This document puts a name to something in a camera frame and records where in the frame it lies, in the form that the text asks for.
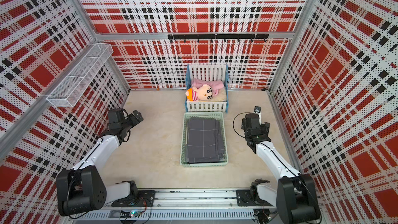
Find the dark grey checked pillowcase back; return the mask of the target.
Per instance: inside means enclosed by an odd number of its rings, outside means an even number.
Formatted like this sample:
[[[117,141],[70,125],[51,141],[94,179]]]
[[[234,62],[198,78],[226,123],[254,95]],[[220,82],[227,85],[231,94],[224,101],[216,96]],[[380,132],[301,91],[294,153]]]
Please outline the dark grey checked pillowcase back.
[[[213,118],[189,119],[186,138],[186,163],[222,163],[227,161],[226,146],[219,120]]]

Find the mint green plastic basket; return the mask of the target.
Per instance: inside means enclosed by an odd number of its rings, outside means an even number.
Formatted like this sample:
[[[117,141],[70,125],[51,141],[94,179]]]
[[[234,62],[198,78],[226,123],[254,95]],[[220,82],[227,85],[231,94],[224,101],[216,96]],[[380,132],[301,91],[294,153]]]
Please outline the mint green plastic basket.
[[[198,164],[188,164],[185,162],[186,155],[186,134],[187,134],[187,122],[191,118],[205,118],[205,119],[217,119],[220,121],[222,126],[222,134],[224,138],[224,143],[227,152],[227,161],[222,163],[198,163]],[[215,166],[225,166],[229,162],[228,159],[228,149],[227,149],[227,139],[224,128],[224,117],[222,112],[188,112],[184,114],[183,117],[183,129],[182,129],[182,141],[181,141],[181,153],[180,153],[180,164],[184,167],[215,167]]]

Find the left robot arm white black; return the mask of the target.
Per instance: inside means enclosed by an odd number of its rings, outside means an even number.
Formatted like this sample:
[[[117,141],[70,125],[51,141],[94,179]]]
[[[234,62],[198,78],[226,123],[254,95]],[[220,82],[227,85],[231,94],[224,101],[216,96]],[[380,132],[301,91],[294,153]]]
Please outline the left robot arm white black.
[[[61,216],[77,219],[117,200],[138,198],[134,181],[123,181],[106,186],[99,169],[104,167],[112,153],[127,142],[131,129],[144,119],[138,111],[127,113],[122,108],[108,111],[107,129],[94,147],[75,166],[60,172],[56,178],[58,209]]]

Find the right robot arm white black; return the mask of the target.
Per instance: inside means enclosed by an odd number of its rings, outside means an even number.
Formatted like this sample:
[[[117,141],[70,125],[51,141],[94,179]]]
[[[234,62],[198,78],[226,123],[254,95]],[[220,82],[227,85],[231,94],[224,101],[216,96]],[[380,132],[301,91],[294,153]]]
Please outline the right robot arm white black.
[[[267,181],[256,180],[250,188],[256,203],[268,203],[276,208],[284,224],[320,224],[322,213],[309,174],[302,174],[279,154],[268,136],[270,124],[261,123],[257,113],[246,113],[241,122],[248,147],[269,168],[277,181],[277,189]]]

